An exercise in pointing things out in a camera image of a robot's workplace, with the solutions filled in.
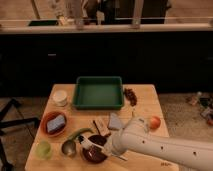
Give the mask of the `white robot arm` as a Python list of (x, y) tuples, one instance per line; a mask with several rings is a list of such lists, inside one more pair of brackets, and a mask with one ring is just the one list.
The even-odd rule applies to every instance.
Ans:
[(213, 143), (152, 135), (146, 120), (140, 116), (132, 117), (104, 145), (107, 155), (121, 156), (127, 150), (199, 171), (213, 171)]

